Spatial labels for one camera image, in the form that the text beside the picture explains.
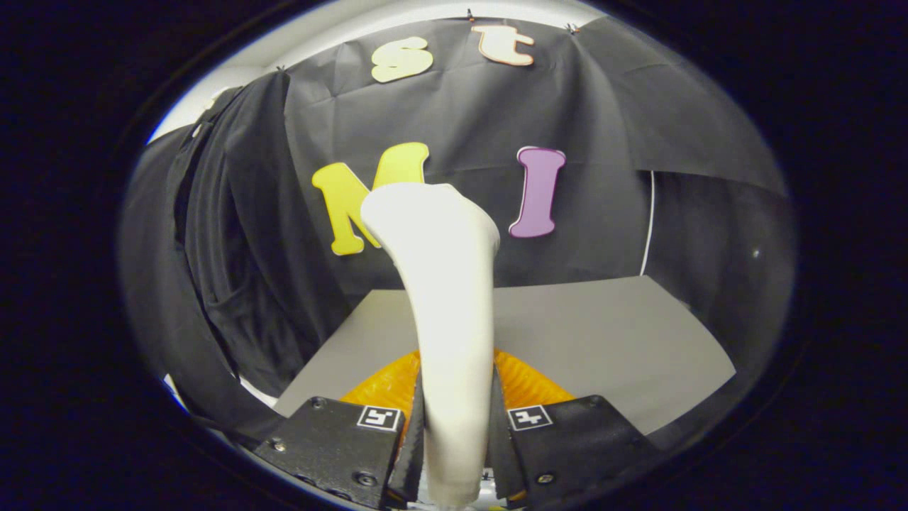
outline white curved object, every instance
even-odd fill
[[[426,404],[429,497],[479,495],[489,437],[495,223],[451,185],[396,183],[371,192],[363,223],[394,261],[416,322]]]

